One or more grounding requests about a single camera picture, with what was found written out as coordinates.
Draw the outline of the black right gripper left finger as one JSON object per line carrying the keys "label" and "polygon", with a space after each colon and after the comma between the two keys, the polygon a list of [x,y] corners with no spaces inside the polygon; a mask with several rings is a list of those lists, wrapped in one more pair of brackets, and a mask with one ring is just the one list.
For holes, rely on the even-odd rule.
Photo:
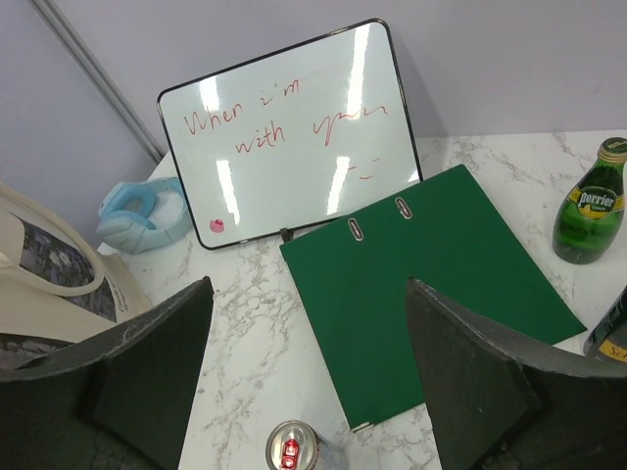
{"label": "black right gripper left finger", "polygon": [[204,277],[109,330],[2,370],[2,468],[177,468],[213,306]]}

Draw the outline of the green Perrier bottle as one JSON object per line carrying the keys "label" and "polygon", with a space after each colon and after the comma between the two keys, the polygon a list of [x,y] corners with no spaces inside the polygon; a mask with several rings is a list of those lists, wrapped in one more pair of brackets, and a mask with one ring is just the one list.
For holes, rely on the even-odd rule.
{"label": "green Perrier bottle", "polygon": [[613,243],[625,213],[625,164],[626,139],[604,140],[595,163],[569,191],[555,218],[553,249],[561,259],[592,263]]}

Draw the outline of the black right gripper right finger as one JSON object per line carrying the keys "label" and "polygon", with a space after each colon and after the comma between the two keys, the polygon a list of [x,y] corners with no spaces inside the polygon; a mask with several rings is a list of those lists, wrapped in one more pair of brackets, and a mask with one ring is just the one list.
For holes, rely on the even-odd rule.
{"label": "black right gripper right finger", "polygon": [[625,365],[534,340],[413,278],[406,315],[442,468],[625,468]]}

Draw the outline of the beige canvas tote bag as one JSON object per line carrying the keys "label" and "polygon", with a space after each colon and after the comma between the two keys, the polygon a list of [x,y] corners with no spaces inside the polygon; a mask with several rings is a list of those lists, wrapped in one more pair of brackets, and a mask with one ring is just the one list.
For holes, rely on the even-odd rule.
{"label": "beige canvas tote bag", "polygon": [[150,307],[119,256],[99,254],[54,212],[2,186],[2,369],[23,367]]}

